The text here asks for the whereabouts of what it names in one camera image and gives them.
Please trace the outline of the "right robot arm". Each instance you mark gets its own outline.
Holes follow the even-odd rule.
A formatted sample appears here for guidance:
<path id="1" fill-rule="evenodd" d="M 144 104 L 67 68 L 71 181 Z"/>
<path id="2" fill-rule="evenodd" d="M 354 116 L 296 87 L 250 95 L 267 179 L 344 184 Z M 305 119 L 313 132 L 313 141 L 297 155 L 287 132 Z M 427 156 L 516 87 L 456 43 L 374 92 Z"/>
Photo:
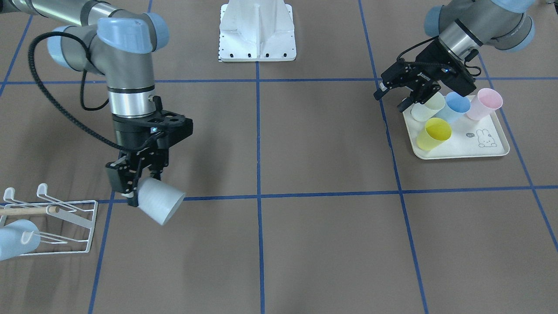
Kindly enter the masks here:
<path id="1" fill-rule="evenodd" d="M 146 209 L 165 188 L 161 173 L 169 165 L 169 149 L 193 133 L 193 121 L 162 107 L 156 93 L 152 53 L 169 42 L 165 20 L 155 13 L 135 14 L 101 0 L 3 0 L 1 12 L 22 12 L 66 23 L 40 34 L 28 48 L 28 65 L 40 91 L 74 125 L 119 150 L 106 165 L 113 191 L 129 205 Z M 54 99 L 35 64 L 37 45 L 47 40 L 59 65 L 93 73 L 106 80 L 115 141 L 85 126 Z"/>

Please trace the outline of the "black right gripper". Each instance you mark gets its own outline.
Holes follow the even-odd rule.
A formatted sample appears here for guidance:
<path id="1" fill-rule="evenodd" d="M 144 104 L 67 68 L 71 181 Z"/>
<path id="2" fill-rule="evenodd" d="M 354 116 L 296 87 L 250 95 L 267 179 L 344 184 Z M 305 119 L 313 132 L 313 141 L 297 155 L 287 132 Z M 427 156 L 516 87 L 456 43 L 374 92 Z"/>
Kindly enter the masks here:
<path id="1" fill-rule="evenodd" d="M 148 168 L 151 178 L 161 180 L 169 149 L 193 134 L 193 120 L 162 109 L 135 118 L 113 115 L 113 125 L 119 155 L 106 164 L 106 173 L 112 190 L 127 194 L 127 204 L 137 208 L 142 171 Z"/>

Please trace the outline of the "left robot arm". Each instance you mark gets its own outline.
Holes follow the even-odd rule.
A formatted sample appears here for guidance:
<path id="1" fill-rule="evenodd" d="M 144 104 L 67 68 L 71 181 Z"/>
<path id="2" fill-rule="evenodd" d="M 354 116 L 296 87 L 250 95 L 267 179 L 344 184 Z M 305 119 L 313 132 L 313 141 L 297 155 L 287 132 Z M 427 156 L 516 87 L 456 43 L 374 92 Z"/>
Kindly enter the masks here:
<path id="1" fill-rule="evenodd" d="M 528 15 L 532 0 L 452 0 L 433 7 L 424 22 L 428 39 L 416 58 L 406 60 L 401 52 L 381 74 L 374 98 L 379 101 L 395 88 L 408 88 L 410 95 L 397 109 L 404 112 L 415 103 L 425 104 L 441 86 L 462 97 L 476 90 L 478 69 L 471 73 L 469 62 L 479 49 L 492 46 L 515 52 L 528 46 L 535 36 L 533 19 Z"/>

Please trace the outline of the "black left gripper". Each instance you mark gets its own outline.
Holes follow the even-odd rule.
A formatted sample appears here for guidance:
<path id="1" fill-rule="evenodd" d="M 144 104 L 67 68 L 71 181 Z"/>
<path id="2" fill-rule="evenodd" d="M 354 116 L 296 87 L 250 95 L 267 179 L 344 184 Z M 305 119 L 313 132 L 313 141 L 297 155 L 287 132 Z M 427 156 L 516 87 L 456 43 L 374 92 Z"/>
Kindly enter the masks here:
<path id="1" fill-rule="evenodd" d="M 405 53 L 422 44 L 427 46 L 414 61 L 403 58 Z M 428 39 L 401 52 L 396 61 L 381 74 L 381 78 L 381 84 L 373 94 L 376 101 L 380 101 L 395 88 L 410 89 L 410 95 L 397 106 L 399 113 L 404 113 L 416 102 L 422 104 L 427 102 L 440 91 L 440 83 L 463 97 L 470 95 L 476 89 L 476 78 L 439 39 Z"/>

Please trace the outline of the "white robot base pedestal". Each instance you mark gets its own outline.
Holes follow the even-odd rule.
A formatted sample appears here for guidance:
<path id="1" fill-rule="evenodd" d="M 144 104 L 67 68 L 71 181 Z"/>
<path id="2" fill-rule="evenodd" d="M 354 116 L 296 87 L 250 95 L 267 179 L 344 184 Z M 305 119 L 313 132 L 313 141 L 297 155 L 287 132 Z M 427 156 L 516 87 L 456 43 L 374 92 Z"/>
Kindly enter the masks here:
<path id="1" fill-rule="evenodd" d="M 293 8 L 283 0 L 230 0 L 220 13 L 219 61 L 296 59 Z"/>

